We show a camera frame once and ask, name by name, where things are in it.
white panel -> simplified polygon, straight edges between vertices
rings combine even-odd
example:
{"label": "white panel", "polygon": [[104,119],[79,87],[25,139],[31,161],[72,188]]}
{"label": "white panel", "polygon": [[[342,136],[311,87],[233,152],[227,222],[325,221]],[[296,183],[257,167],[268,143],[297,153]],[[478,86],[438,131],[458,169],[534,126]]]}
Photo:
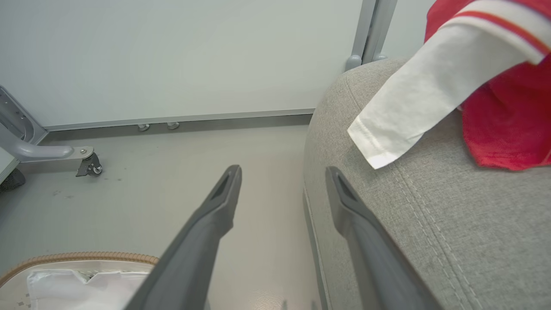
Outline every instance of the white panel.
{"label": "white panel", "polygon": [[0,183],[9,176],[18,163],[15,157],[0,147]]}
{"label": "white panel", "polygon": [[435,0],[398,0],[382,46],[390,58],[410,58],[425,39],[426,14]]}
{"label": "white panel", "polygon": [[314,108],[361,0],[0,4],[0,84],[42,126]]}

sofa seam stitching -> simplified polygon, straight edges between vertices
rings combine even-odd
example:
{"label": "sofa seam stitching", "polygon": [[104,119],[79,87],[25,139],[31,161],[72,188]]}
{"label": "sofa seam stitching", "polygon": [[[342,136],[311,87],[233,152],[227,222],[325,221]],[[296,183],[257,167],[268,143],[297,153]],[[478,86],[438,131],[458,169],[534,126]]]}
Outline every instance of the sofa seam stitching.
{"label": "sofa seam stitching", "polygon": [[411,203],[411,201],[409,200],[406,192],[404,191],[404,188],[400,182],[400,180],[398,180],[398,176],[396,175],[394,169],[392,169],[392,166],[394,166],[396,168],[396,170],[398,170],[398,167],[396,166],[395,163],[391,163],[390,165],[388,165],[390,171],[392,172],[393,176],[394,176],[394,179],[396,180],[396,183],[398,184],[398,186],[400,187],[400,190],[402,192],[402,194],[404,195],[404,198],[406,198],[406,201],[408,202],[408,205],[409,207],[412,209],[413,211],[413,214],[415,215],[415,218],[417,219],[417,223],[419,223],[419,226],[421,226],[421,230],[423,231],[423,233],[425,234],[425,239],[427,241],[427,243],[430,245],[431,249],[433,250],[437,260],[438,260],[438,263],[440,263],[440,266],[442,267],[442,271],[444,272],[444,274],[446,275],[446,278],[448,279],[448,282],[450,283],[450,286],[451,288],[453,289],[453,293],[455,295],[455,297],[457,297],[457,300],[459,301],[459,304],[461,306],[461,308],[463,310],[465,310],[465,307],[463,305],[463,301],[461,300],[461,298],[459,297],[459,295],[457,294],[457,289],[455,288],[455,286],[453,285],[453,283],[451,282],[451,278],[449,276],[449,274],[447,273],[446,271],[446,268],[444,267],[444,264],[442,263],[442,260],[440,259],[440,256],[438,255],[438,252],[436,251],[433,243],[430,241],[429,239],[429,236],[428,234],[426,233],[426,230],[423,226],[423,224],[421,224],[421,220],[419,219],[419,216],[417,215],[417,212],[415,211],[415,209],[413,208],[413,204]]}
{"label": "sofa seam stitching", "polygon": [[350,97],[352,97],[352,101],[354,102],[354,104],[356,105],[358,110],[360,110],[360,112],[361,112],[363,109],[360,108],[360,105],[358,104],[358,101],[356,100],[356,97],[354,97],[354,93],[352,92],[352,89],[350,88],[350,84],[348,83],[348,74],[344,74],[344,83],[346,84],[346,87],[348,88],[348,93],[350,93]]}
{"label": "sofa seam stitching", "polygon": [[424,205],[424,209],[426,210],[426,212],[428,213],[429,217],[431,218],[434,226],[436,227],[436,229],[438,230],[438,232],[440,233],[440,236],[442,237],[442,240],[444,241],[444,243],[446,244],[448,250],[450,251],[450,254],[451,256],[453,257],[461,275],[463,276],[463,279],[465,280],[465,283],[467,283],[467,286],[469,287],[469,290],[471,291],[471,294],[473,295],[474,297],[474,300],[477,302],[478,304],[478,307],[480,307],[480,309],[484,309],[484,307],[482,307],[482,304],[480,303],[480,300],[478,299],[478,296],[477,294],[474,292],[474,289],[473,287],[471,286],[471,283],[469,282],[469,280],[467,280],[467,277],[465,276],[465,273],[463,272],[463,268],[461,268],[461,265],[460,265],[460,262],[459,260],[457,259],[457,256],[455,256],[455,253],[453,252],[453,250],[451,249],[451,246],[450,244],[448,243],[446,237],[444,236],[444,233],[442,233],[442,230],[440,229],[440,227],[438,226],[438,224],[436,223],[436,220],[434,219],[434,216],[432,215],[432,213],[430,213],[430,210],[428,208],[428,205],[426,204],[425,200],[423,199],[423,197],[421,196],[419,190],[417,189],[417,187],[415,187],[415,185],[413,184],[413,180],[412,178],[408,175],[408,173],[405,171],[405,169],[402,169],[402,172],[406,175],[406,177],[409,179],[409,182],[412,186],[412,188],[415,190],[415,192],[417,193],[417,196],[419,197],[419,199],[421,199],[421,202],[423,203]]}

red cloth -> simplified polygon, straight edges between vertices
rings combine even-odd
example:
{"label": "red cloth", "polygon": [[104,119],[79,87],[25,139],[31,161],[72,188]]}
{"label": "red cloth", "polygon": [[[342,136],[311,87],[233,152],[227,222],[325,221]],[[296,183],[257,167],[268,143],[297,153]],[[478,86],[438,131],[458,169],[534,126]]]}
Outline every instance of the red cloth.
{"label": "red cloth", "polygon": [[[437,0],[425,41],[474,0]],[[551,19],[551,0],[515,0]],[[478,88],[463,107],[463,138],[482,167],[524,170],[551,164],[551,56],[517,65]]]}

gray fabric sofa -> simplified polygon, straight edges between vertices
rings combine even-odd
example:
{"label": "gray fabric sofa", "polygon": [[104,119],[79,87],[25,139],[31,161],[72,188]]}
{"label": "gray fabric sofa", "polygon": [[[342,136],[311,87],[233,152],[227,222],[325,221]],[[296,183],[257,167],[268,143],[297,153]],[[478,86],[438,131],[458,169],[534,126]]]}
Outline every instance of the gray fabric sofa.
{"label": "gray fabric sofa", "polygon": [[478,167],[459,112],[378,170],[349,138],[350,123],[402,64],[382,60],[346,72],[311,120],[305,210],[324,308],[361,309],[350,253],[328,204],[324,173],[334,165],[445,309],[551,309],[551,167]]}

white fabric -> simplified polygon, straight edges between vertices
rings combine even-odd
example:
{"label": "white fabric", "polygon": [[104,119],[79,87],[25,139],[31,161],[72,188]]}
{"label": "white fabric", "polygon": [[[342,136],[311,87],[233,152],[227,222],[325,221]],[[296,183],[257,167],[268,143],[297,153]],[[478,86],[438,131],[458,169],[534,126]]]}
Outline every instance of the white fabric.
{"label": "white fabric", "polygon": [[[525,10],[524,17],[538,14],[523,6],[517,10]],[[441,27],[387,80],[348,128],[374,169],[404,155],[491,78],[528,59],[541,60],[527,52],[528,43],[520,38],[506,40],[498,31],[471,23],[473,18],[453,19],[456,22]],[[543,33],[551,33],[551,28]]]}
{"label": "white fabric", "polygon": [[[462,12],[488,13],[507,20],[538,38],[547,47],[551,47],[551,31],[549,31],[551,21],[521,4],[503,0],[482,0],[470,3],[459,11],[459,13]],[[546,56],[523,38],[488,20],[470,16],[454,17],[442,25],[441,28],[454,24],[472,25],[509,42],[526,54],[530,63],[540,63]]]}
{"label": "white fabric", "polygon": [[27,277],[32,310],[123,310],[147,272],[100,272],[91,279],[63,269]]}

